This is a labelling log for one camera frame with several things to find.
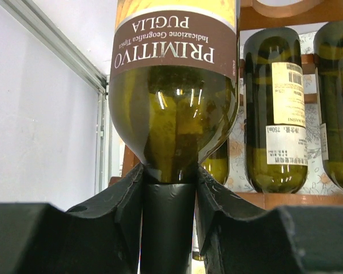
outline metal frame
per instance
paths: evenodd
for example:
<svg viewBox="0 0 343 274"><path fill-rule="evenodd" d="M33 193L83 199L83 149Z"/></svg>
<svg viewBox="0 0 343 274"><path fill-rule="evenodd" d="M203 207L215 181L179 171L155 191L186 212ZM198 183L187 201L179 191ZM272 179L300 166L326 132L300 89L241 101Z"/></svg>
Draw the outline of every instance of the metal frame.
<svg viewBox="0 0 343 274"><path fill-rule="evenodd" d="M0 5L99 93L94 190L95 194L99 193L108 185L108 165L111 165L111 161L107 163L105 153L109 151L109 144L105 142L110 140L107 136L109 132L104 129L111 123L107 115L107 76L76 48L32 0L0 0Z"/></svg>
<svg viewBox="0 0 343 274"><path fill-rule="evenodd" d="M97 160L95 164L95 194L103 191L108 185L108 174L106 168L106 143L107 134L105 127L109 118L107 117L106 94L99 94L98 101L98 123L97 123Z"/></svg>
<svg viewBox="0 0 343 274"><path fill-rule="evenodd" d="M105 93L103 75L32 0L0 0L0 5L64 61L85 82Z"/></svg>

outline wine rack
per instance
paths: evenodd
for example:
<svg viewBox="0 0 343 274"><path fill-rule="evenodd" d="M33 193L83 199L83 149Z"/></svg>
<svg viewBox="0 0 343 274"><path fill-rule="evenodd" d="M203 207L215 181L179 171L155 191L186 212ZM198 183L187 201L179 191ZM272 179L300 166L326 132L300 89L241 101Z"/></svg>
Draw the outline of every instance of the wine rack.
<svg viewBox="0 0 343 274"><path fill-rule="evenodd" d="M301 0L291 5L277 7L264 5L258 0L241 0L241 31L339 20L343 20L343 0ZM301 62L304 74L315 73L313 54L302 54ZM244 60L240 60L241 75L243 71ZM242 102L243 98L240 95L240 104ZM316 94L305 94L305 103L316 102ZM123 157L122 176L111 178L109 185L119 181L138 163L137 157L126 146ZM272 209L272 207L283 204L343 205L343 196L258 193L241 193L239 195L264 209Z"/></svg>

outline floral wallpaper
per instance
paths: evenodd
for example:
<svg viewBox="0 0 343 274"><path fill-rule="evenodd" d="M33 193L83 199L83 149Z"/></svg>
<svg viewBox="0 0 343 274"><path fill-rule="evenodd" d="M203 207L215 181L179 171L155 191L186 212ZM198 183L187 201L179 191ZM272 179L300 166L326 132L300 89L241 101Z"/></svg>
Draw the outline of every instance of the floral wallpaper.
<svg viewBox="0 0 343 274"><path fill-rule="evenodd" d="M300 35L301 53L313 53L313 40L315 33ZM240 47L242 58L243 46ZM242 79L240 93L243 94ZM305 94L316 93L315 75L304 76ZM312 195L343 195L339 189L326 175L322 166L320 131L318 121L318 109L316 104L307 104L306 112L306 139L308 142L308 177L299 194ZM120 140L120 151L124 151L125 144ZM122 170L123 153L120 154L120 169ZM236 192L254 192L245 174L245 153L244 153L244 108L241 106L238 112L236 123L230 135L230 174L226 187Z"/></svg>

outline wine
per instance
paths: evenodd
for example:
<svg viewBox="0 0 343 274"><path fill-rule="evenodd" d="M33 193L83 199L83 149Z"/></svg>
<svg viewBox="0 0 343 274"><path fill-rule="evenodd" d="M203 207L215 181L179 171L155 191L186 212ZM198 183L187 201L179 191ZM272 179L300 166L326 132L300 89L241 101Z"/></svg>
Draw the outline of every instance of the wine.
<svg viewBox="0 0 343 274"><path fill-rule="evenodd" d="M317 32L314 53L324 170L343 188L343 21Z"/></svg>
<svg viewBox="0 0 343 274"><path fill-rule="evenodd" d="M227 139L221 147L204 160L202 166L216 181L224 185L229 177L229 160L229 139Z"/></svg>
<svg viewBox="0 0 343 274"><path fill-rule="evenodd" d="M238 109L238 1L179 2L119 0L109 83L117 132L161 183L187 182Z"/></svg>
<svg viewBox="0 0 343 274"><path fill-rule="evenodd" d="M266 29L244 46L246 169L258 192L295 193L308 171L300 40Z"/></svg>

